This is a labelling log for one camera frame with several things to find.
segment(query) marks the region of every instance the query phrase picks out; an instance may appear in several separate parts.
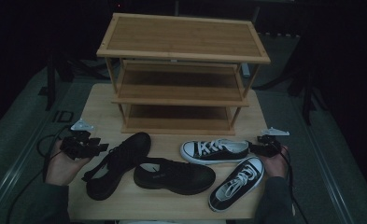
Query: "black sneaker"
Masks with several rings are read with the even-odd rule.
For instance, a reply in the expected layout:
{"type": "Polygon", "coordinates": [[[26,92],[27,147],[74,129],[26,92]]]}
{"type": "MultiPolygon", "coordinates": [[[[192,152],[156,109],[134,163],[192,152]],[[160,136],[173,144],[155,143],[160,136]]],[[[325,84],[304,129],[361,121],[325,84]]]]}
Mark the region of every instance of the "black sneaker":
{"type": "Polygon", "coordinates": [[[151,139],[147,133],[136,133],[118,147],[110,149],[101,163],[85,173],[82,178],[87,182],[88,196],[97,201],[110,197],[119,185],[122,176],[135,167],[136,158],[148,155],[150,146],[151,139]],[[106,174],[92,179],[106,165],[106,174]]]}
{"type": "Polygon", "coordinates": [[[183,195],[198,194],[215,182],[215,172],[203,165],[142,158],[134,170],[134,182],[144,189],[169,189],[183,195]]]}
{"type": "Polygon", "coordinates": [[[180,154],[186,161],[202,165],[240,162],[247,157],[249,145],[248,141],[234,142],[228,139],[189,141],[182,145],[180,154]]]}
{"type": "Polygon", "coordinates": [[[264,167],[257,157],[241,161],[227,179],[209,196],[209,207],[214,212],[224,212],[261,182],[264,167]]]}

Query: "wooden table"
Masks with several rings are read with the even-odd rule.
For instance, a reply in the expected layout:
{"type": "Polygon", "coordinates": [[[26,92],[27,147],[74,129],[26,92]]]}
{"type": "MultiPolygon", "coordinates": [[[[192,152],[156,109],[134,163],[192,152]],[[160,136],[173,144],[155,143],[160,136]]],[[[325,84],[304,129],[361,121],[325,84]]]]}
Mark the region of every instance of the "wooden table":
{"type": "MultiPolygon", "coordinates": [[[[91,137],[102,138],[109,148],[118,146],[131,133],[121,133],[121,114],[115,104],[111,104],[113,88],[111,84],[95,84],[92,88],[82,118],[93,125],[91,137]]],[[[261,130],[267,129],[256,93],[250,91],[248,100],[251,107],[242,108],[237,119],[234,136],[223,135],[181,135],[151,134],[152,147],[149,157],[162,157],[173,161],[183,161],[179,149],[190,140],[213,140],[229,138],[236,141],[248,140],[256,143],[261,130]]],[[[106,152],[94,158],[77,175],[70,185],[69,214],[72,220],[123,220],[123,219],[239,219],[254,217],[258,201],[262,195],[264,181],[252,192],[241,198],[224,213],[212,212],[208,207],[210,193],[233,171],[235,163],[211,165],[216,172],[212,187],[200,194],[183,196],[166,189],[141,189],[133,180],[134,170],[126,173],[116,191],[106,200],[98,202],[88,197],[86,183],[81,180],[84,173],[99,164],[106,152]]]]}

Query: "black cable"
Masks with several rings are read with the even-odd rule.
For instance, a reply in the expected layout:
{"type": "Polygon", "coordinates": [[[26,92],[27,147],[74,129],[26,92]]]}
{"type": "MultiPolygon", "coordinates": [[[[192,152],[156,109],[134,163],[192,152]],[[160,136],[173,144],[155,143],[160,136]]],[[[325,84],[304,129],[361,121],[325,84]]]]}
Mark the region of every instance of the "black cable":
{"type": "MultiPolygon", "coordinates": [[[[56,157],[57,155],[59,155],[62,151],[58,152],[57,154],[53,155],[52,157],[50,157],[50,153],[52,152],[52,149],[55,145],[55,142],[58,138],[60,138],[60,134],[66,129],[66,128],[69,128],[71,125],[65,125],[62,127],[62,129],[60,129],[56,134],[52,135],[47,135],[43,138],[41,138],[38,142],[37,142],[37,152],[40,154],[40,156],[44,157],[46,159],[46,164],[48,166],[49,164],[49,161],[51,161],[54,157],[56,157]],[[53,139],[52,139],[52,142],[51,144],[49,145],[49,151],[47,153],[49,159],[47,159],[47,156],[44,155],[41,151],[40,151],[40,148],[39,148],[39,145],[40,145],[40,142],[43,141],[44,139],[48,138],[48,137],[52,137],[53,136],[53,139]]],[[[12,211],[14,209],[14,206],[15,206],[15,203],[18,201],[18,199],[22,196],[22,194],[29,188],[29,186],[35,181],[35,179],[44,172],[45,170],[45,167],[47,166],[43,166],[43,169],[41,169],[34,177],[32,177],[31,180],[29,180],[29,182],[23,187],[23,189],[18,193],[18,195],[14,198],[13,202],[11,203],[11,206],[8,208],[8,212],[7,212],[7,220],[6,220],[6,224],[9,224],[10,223],[10,219],[11,219],[11,214],[12,214],[12,211]]]]}
{"type": "Polygon", "coordinates": [[[42,137],[40,140],[37,141],[36,150],[37,150],[38,154],[41,157],[46,158],[46,155],[43,154],[43,152],[41,152],[41,150],[40,150],[40,144],[41,144],[41,142],[43,142],[46,138],[53,137],[53,136],[54,136],[54,134],[50,134],[50,135],[47,135],[47,136],[42,137]]]}

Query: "shoe sole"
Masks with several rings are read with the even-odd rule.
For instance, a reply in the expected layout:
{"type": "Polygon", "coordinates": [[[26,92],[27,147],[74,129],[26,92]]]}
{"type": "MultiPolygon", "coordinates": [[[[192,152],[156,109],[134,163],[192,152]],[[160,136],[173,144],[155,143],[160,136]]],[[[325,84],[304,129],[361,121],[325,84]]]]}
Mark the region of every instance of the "shoe sole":
{"type": "Polygon", "coordinates": [[[209,189],[212,185],[210,184],[209,186],[203,187],[202,189],[196,189],[196,190],[182,190],[182,189],[174,189],[174,188],[168,188],[164,185],[155,185],[155,184],[146,184],[146,183],[141,183],[138,179],[134,178],[134,182],[135,184],[142,188],[142,189],[168,189],[176,194],[181,194],[181,195],[194,195],[194,194],[199,194],[201,192],[204,192],[205,190],[209,189]]]}
{"type": "Polygon", "coordinates": [[[180,155],[182,156],[182,158],[185,159],[186,161],[200,164],[200,165],[212,165],[212,164],[218,164],[218,163],[224,163],[224,162],[238,163],[238,162],[244,161],[247,158],[247,157],[244,157],[243,159],[240,159],[240,160],[226,160],[226,161],[203,161],[203,160],[194,159],[193,157],[187,155],[187,153],[184,151],[183,146],[184,144],[180,148],[180,155]]]}
{"type": "Polygon", "coordinates": [[[252,189],[248,190],[244,195],[242,195],[238,200],[236,200],[235,202],[233,202],[232,205],[230,205],[226,209],[218,210],[217,208],[213,207],[212,204],[210,203],[210,198],[208,199],[209,208],[212,211],[217,212],[217,213],[222,213],[222,212],[225,212],[225,211],[229,210],[236,202],[238,202],[239,200],[241,200],[241,198],[245,197],[245,195],[249,194],[251,191],[253,191],[260,184],[260,182],[262,181],[263,175],[264,175],[264,171],[261,172],[260,180],[252,187],[252,189]]]}

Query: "shoe rack shelf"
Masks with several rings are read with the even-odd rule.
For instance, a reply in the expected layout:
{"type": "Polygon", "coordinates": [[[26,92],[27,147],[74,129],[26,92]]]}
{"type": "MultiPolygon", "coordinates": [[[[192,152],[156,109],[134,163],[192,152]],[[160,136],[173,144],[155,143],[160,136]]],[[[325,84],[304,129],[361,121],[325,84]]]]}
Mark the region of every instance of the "shoe rack shelf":
{"type": "Polygon", "coordinates": [[[123,133],[234,134],[260,64],[270,62],[250,21],[120,13],[97,55],[106,58],[123,133]],[[110,58],[120,58],[117,76],[110,58]],[[245,87],[241,63],[254,64],[245,87]]]}

